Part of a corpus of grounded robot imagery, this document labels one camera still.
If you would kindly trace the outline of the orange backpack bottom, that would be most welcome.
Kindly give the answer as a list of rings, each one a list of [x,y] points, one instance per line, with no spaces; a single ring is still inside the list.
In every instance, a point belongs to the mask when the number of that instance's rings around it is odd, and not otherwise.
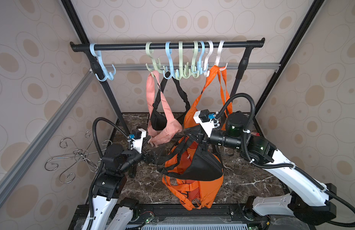
[[[162,182],[180,201],[181,205],[193,209],[211,208],[218,194],[224,176],[214,181],[179,180],[163,175]]]

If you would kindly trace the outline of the orange sling bag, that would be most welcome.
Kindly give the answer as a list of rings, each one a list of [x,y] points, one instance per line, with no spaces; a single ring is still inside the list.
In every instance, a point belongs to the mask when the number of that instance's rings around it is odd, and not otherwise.
[[[183,80],[183,89],[188,90],[190,109],[187,111],[183,128],[197,126],[194,114],[199,110],[214,110],[224,105],[229,99],[229,80],[232,75],[223,67],[213,66],[208,77],[200,76],[198,79]]]

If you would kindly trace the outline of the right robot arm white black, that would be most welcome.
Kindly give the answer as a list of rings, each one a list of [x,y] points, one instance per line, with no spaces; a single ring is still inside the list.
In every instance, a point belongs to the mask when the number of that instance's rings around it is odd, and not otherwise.
[[[195,112],[210,144],[240,150],[243,158],[276,176],[291,192],[274,197],[251,196],[243,207],[248,220],[259,216],[294,216],[306,224],[318,226],[336,218],[336,196],[332,184],[322,184],[291,162],[270,141],[249,132],[251,119],[242,112],[232,113],[226,119],[225,130],[220,130],[219,114],[209,110]]]

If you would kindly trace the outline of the pink sling bag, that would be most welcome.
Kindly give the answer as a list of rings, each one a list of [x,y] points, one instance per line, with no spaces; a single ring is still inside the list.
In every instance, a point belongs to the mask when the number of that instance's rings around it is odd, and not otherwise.
[[[161,88],[159,72],[152,71],[148,75],[146,82],[146,100],[149,110],[150,120],[148,122],[148,135],[151,136],[148,141],[153,147],[168,143],[176,133],[182,131],[182,125],[175,119],[171,108],[162,93],[159,92],[160,103],[162,104],[164,114],[157,111],[158,104],[155,104],[155,83]]]

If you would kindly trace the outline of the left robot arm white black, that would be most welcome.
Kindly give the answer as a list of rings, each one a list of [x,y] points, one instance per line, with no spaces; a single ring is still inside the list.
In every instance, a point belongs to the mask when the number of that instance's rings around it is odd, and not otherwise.
[[[140,221],[140,230],[145,225],[158,220],[152,211],[140,212],[139,201],[125,198],[119,202],[126,185],[126,172],[138,162],[155,164],[161,154],[160,148],[138,152],[125,150],[120,144],[108,147],[101,159],[101,171],[96,175],[88,194],[89,213],[84,222],[84,230],[126,230],[130,222]]]

